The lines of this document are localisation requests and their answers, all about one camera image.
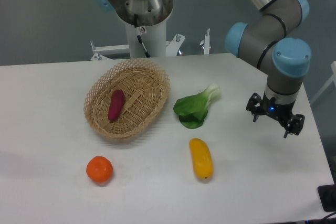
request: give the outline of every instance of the yellow fruit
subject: yellow fruit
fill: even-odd
[[[196,176],[209,179],[214,172],[214,166],[208,146],[201,139],[193,138],[189,141],[189,147]]]

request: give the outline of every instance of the bok choy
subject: bok choy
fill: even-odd
[[[221,96],[220,90],[213,83],[199,94],[178,99],[173,109],[182,125],[188,129],[201,127],[208,115],[210,104]]]

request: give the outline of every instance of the woven basket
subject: woven basket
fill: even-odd
[[[108,111],[112,93],[120,89],[125,104],[118,119],[111,122]],[[170,91],[169,78],[147,59],[128,59],[105,73],[91,88],[84,103],[90,126],[111,140],[125,140],[143,131],[165,104]]]

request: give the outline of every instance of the orange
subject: orange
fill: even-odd
[[[97,156],[88,163],[86,173],[94,182],[104,183],[111,178],[113,166],[107,158]]]

